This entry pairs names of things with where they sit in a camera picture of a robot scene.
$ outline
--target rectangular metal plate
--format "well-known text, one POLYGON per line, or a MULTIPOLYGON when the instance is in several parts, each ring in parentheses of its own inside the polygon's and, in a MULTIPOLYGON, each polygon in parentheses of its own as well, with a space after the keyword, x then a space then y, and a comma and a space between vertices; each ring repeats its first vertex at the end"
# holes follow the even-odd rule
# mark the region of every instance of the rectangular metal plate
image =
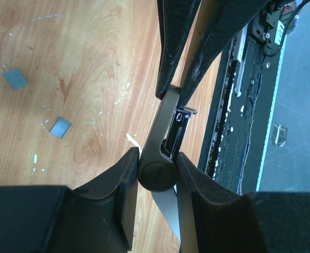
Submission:
POLYGON ((59 138, 63 138, 71 124, 72 123, 68 120, 60 117, 52 127, 51 133, 53 133, 55 136, 58 136, 59 138))
POLYGON ((14 90, 18 90, 19 88, 27 85, 27 80, 18 68, 4 72, 3 76, 6 78, 6 80, 9 82, 9 84, 14 90))

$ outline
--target metal bracket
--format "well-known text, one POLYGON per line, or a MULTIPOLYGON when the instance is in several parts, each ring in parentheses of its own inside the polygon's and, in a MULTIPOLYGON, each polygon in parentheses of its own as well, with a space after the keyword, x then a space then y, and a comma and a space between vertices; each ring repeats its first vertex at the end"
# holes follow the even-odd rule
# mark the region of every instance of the metal bracket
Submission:
POLYGON ((150 191, 166 191, 177 182, 174 161, 190 116, 196 114, 193 109, 177 109, 179 98, 180 88, 171 86, 161 101, 143 148, 138 179, 150 191))

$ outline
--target screw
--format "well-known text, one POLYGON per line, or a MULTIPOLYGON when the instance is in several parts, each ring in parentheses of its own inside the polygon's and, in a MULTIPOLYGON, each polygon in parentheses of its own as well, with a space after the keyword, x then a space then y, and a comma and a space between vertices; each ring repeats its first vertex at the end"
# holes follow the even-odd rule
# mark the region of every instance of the screw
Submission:
POLYGON ((181 121, 181 120, 182 120, 182 117, 183 117, 183 114, 179 112, 179 113, 177 114, 177 116, 176 116, 176 120, 177 120, 177 121, 181 121))
POLYGON ((261 38, 263 39, 263 41, 266 41, 266 40, 268 40, 270 38, 270 34, 269 33, 263 33, 261 35, 261 38))

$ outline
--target black wire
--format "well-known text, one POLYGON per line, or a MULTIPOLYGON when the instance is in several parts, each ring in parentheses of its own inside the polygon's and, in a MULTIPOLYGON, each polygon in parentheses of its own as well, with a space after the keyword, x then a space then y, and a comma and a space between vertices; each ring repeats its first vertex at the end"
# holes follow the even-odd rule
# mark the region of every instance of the black wire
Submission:
POLYGON ((280 45, 278 46, 278 48, 276 49, 276 51, 274 51, 273 53, 270 53, 268 54, 266 52, 266 47, 267 45, 264 47, 264 54, 268 57, 273 57, 275 56, 276 54, 279 53, 279 51, 282 49, 282 46, 284 44, 284 40, 285 40, 285 37, 286 37, 286 33, 287 33, 287 30, 290 26, 290 24, 292 23, 294 17, 299 13, 299 11, 307 4, 309 3, 310 0, 303 0, 302 3, 300 3, 295 9, 294 11, 292 12, 291 16, 288 18, 286 24, 285 24, 285 27, 284 27, 284 31, 283 31, 283 34, 282 34, 282 39, 280 41, 280 45))
POLYGON ((285 9, 286 9, 286 5, 283 7, 282 12, 279 15, 279 20, 282 18, 282 15, 284 14, 285 9))

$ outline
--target wooden floor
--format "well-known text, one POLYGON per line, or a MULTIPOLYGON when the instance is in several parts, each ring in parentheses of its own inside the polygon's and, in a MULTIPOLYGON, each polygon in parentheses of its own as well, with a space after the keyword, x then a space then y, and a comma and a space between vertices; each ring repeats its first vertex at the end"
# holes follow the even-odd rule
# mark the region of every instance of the wooden floor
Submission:
MULTIPOLYGON (((76 188, 133 146, 127 135, 143 146, 160 102, 159 57, 156 1, 0 0, 0 185, 76 188), (16 91, 2 76, 14 67, 28 80, 16 91), (49 133, 60 116, 72 122, 62 139, 49 133)), ((189 103, 199 115, 182 149, 194 163, 218 63, 189 103)), ((181 72, 182 64, 173 84, 181 72)), ((178 248, 139 186, 133 252, 178 248)))

